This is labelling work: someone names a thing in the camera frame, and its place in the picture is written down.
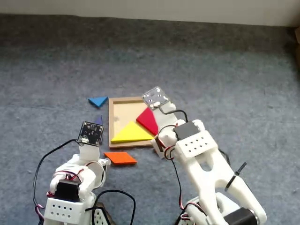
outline red triangle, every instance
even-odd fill
[[[153,135],[158,134],[158,125],[155,122],[153,112],[150,108],[146,108],[144,112],[136,119],[136,121],[146,128]]]

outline dark blue triangle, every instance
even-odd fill
[[[94,123],[97,123],[97,124],[100,124],[100,125],[103,125],[103,122],[102,122],[102,115],[101,116],[98,116],[95,120]]]
[[[93,105],[100,107],[102,106],[106,101],[107,101],[108,97],[91,97],[89,98],[89,102],[91,102]]]

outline yellow triangle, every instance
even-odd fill
[[[146,141],[153,139],[143,128],[134,122],[129,122],[112,140],[112,143]]]

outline tangram piece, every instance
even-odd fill
[[[97,123],[97,124],[100,124],[100,125],[103,125],[103,122],[102,122],[102,115],[101,116],[98,116],[95,120],[94,123]]]
[[[143,128],[134,123],[129,122],[112,140],[112,143],[146,141],[153,139]]]
[[[139,115],[136,121],[154,136],[158,134],[158,125],[156,124],[153,112],[149,107],[147,107],[142,114]]]
[[[97,107],[101,107],[107,101],[107,99],[108,97],[105,96],[105,97],[90,97],[88,100],[93,105]]]
[[[116,165],[128,165],[137,163],[137,161],[131,155],[124,151],[105,152],[104,154],[112,161],[112,163]]]

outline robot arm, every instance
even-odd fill
[[[218,150],[218,145],[200,120],[178,120],[169,111],[176,109],[159,88],[143,95],[144,102],[153,110],[159,127],[158,135],[151,141],[158,155],[163,158],[167,146],[173,146],[175,157],[181,162],[199,195],[199,205],[204,213],[189,205],[187,212],[197,225],[258,225],[267,220],[266,213],[244,180],[237,176],[228,188],[240,203],[236,204],[216,193],[216,188],[225,188],[234,176],[234,171]],[[210,171],[201,164],[207,163]]]
[[[58,167],[47,193],[44,225],[89,225],[95,195],[92,190],[103,186],[111,164],[100,159],[99,145],[103,126],[83,122],[78,142],[80,154],[75,154]]]

